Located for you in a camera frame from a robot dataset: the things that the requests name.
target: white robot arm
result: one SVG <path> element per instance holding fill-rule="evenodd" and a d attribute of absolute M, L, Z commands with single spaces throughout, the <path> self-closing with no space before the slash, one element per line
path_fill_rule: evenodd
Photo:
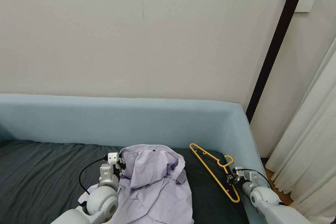
<path fill-rule="evenodd" d="M 279 196 L 268 187 L 259 186 L 257 172 L 245 175 L 242 167 L 236 167 L 235 184 L 242 186 L 252 205 L 261 212 L 269 224 L 310 224 L 296 209 L 285 206 Z"/>
<path fill-rule="evenodd" d="M 86 206 L 64 212 L 51 224 L 101 224 L 110 220 L 118 207 L 119 179 L 114 169 L 121 170 L 118 152 L 108 154 L 108 163 L 100 166 L 98 188 L 90 193 Z"/>

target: plastic hanger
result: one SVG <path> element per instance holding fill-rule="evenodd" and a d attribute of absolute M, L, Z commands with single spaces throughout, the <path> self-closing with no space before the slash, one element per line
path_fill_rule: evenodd
<path fill-rule="evenodd" d="M 222 183 L 218 180 L 218 178 L 216 177 L 216 175 L 210 170 L 210 168 L 207 166 L 207 164 L 202 160 L 202 158 L 199 156 L 199 154 L 197 153 L 196 150 L 193 149 L 193 146 L 197 147 L 198 149 L 200 149 L 203 152 L 203 155 L 209 155 L 211 158 L 213 158 L 215 161 L 217 161 L 217 164 L 222 167 L 225 171 L 226 174 L 229 174 L 227 171 L 227 166 L 229 166 L 230 164 L 234 163 L 234 159 L 233 157 L 231 157 L 230 155 L 224 155 L 225 158 L 229 158 L 230 162 L 228 162 L 225 165 L 222 165 L 220 163 L 220 159 L 213 156 L 212 154 L 210 154 L 209 152 L 207 152 L 206 150 L 202 149 L 201 147 L 199 147 L 197 144 L 195 143 L 191 143 L 189 145 L 189 148 L 193 151 L 193 153 L 196 155 L 196 157 L 202 162 L 202 164 L 205 166 L 205 168 L 209 171 L 209 173 L 212 175 L 212 177 L 216 180 L 216 182 L 219 184 L 219 186 L 221 187 L 221 189 L 225 192 L 225 194 L 229 197 L 229 199 L 233 202 L 233 203 L 238 203 L 240 202 L 240 196 L 236 190 L 236 187 L 234 185 L 232 185 L 232 188 L 236 194 L 236 199 L 232 198 L 232 196 L 229 194 L 229 190 L 225 189 L 225 187 L 222 185 Z"/>

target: dark gray bed sheet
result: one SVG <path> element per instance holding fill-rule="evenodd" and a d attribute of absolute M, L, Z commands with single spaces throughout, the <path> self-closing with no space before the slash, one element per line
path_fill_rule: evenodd
<path fill-rule="evenodd" d="M 33 141 L 0 142 L 0 223 L 50 223 L 64 211 L 77 207 L 78 197 L 83 193 L 78 185 L 82 168 L 120 149 Z M 196 224 L 248 223 L 242 202 L 232 203 L 189 149 L 174 150 L 186 161 Z M 223 171 L 212 160 L 206 160 L 224 181 Z M 96 163 L 83 173 L 85 186 L 98 182 L 100 165 Z"/>

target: light blue headboard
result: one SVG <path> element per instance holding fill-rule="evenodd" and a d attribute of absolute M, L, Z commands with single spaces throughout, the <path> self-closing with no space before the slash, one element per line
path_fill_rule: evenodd
<path fill-rule="evenodd" d="M 0 94 L 1 139 L 180 148 L 195 142 L 233 156 L 235 166 L 265 173 L 237 103 Z M 250 222 L 260 223 L 248 200 L 244 205 Z"/>

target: dark wooden pole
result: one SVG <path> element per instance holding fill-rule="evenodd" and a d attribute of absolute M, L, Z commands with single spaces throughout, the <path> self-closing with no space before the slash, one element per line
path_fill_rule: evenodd
<path fill-rule="evenodd" d="M 256 86 L 254 88 L 250 103 L 246 110 L 248 121 L 251 122 L 254 112 L 256 111 L 261 94 L 266 85 L 269 74 L 271 73 L 275 59 L 277 58 L 280 46 L 286 35 L 290 21 L 292 20 L 295 8 L 299 0 L 286 0 L 283 7 L 277 28 L 274 32 L 271 44 L 268 48 L 264 64 L 262 65 Z"/>

